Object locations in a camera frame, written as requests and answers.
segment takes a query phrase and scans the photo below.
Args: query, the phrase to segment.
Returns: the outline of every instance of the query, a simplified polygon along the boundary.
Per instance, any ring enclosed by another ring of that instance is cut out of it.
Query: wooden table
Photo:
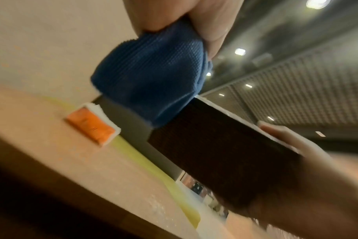
[[[158,179],[67,113],[0,87],[0,238],[198,238]]]

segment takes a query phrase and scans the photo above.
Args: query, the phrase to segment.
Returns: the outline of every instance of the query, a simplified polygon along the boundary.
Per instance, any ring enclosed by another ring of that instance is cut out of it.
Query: dark rectangular object
[[[282,183],[300,155],[238,116],[194,98],[149,143],[232,204],[247,205]]]

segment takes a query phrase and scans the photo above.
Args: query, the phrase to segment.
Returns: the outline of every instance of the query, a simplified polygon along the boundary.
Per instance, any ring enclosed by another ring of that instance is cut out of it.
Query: ceiling light
[[[319,131],[316,131],[316,133],[317,133],[319,136],[321,136],[321,137],[326,137],[326,135],[322,134],[322,133],[319,132]]]
[[[322,9],[326,7],[331,0],[308,0],[306,6],[312,9]]]
[[[238,48],[238,49],[235,50],[234,53],[237,54],[237,55],[240,55],[240,56],[244,56],[244,55],[246,55],[246,50]]]

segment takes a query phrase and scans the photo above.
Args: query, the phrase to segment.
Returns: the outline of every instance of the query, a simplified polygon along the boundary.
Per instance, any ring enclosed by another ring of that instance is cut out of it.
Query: finger
[[[210,58],[230,31],[243,0],[200,0],[189,12],[196,31],[207,42]]]
[[[311,141],[284,126],[272,125],[262,121],[258,123],[258,126],[266,133],[301,151],[307,149],[313,144]]]
[[[137,35],[159,31],[193,9],[199,0],[124,0]]]

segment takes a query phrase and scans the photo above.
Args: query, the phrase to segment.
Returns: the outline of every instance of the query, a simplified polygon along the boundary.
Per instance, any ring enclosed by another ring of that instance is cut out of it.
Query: blue microfiber cloth
[[[184,17],[117,46],[91,81],[104,96],[160,127],[199,93],[211,69],[202,38]]]

